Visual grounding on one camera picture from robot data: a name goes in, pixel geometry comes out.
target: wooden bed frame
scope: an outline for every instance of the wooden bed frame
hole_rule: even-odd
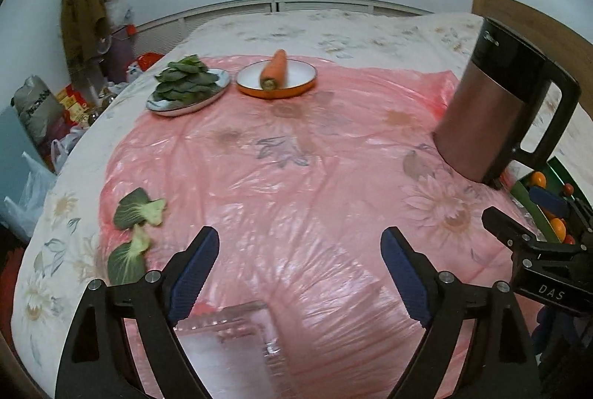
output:
[[[579,82],[579,103],[593,117],[593,44],[550,16],[514,0],[474,0],[471,11],[514,29],[564,68]]]

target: clear plastic tray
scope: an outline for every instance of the clear plastic tray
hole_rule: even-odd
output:
[[[300,399],[264,302],[253,301],[191,316],[180,321],[174,330],[213,399]],[[130,334],[128,324],[128,331],[145,392],[161,398],[137,329]]]

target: orange bowl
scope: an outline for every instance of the orange bowl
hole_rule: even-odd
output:
[[[243,68],[236,75],[236,86],[241,93],[259,99],[294,98],[312,89],[317,84],[317,70],[301,60],[289,59],[286,87],[274,90],[262,89],[260,74],[270,61],[256,62]]]

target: electric kettle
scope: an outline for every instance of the electric kettle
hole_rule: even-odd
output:
[[[550,83],[562,97],[536,149],[521,141]],[[443,159],[459,174],[492,187],[511,160],[543,167],[576,108],[579,84],[533,44],[494,19],[485,19],[470,62],[434,141]]]

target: metal screw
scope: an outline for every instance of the metal screw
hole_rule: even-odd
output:
[[[103,285],[103,280],[100,278],[93,278],[87,285],[89,290],[97,290],[101,285]]]
[[[503,282],[502,280],[500,282],[496,282],[496,288],[498,288],[498,290],[501,291],[502,293],[507,293],[507,292],[511,291],[509,284],[506,282]]]
[[[455,275],[451,272],[441,272],[439,274],[439,280],[443,283],[453,283],[455,282]]]
[[[158,270],[151,270],[146,275],[144,275],[144,280],[148,283],[155,283],[161,278],[161,273]]]

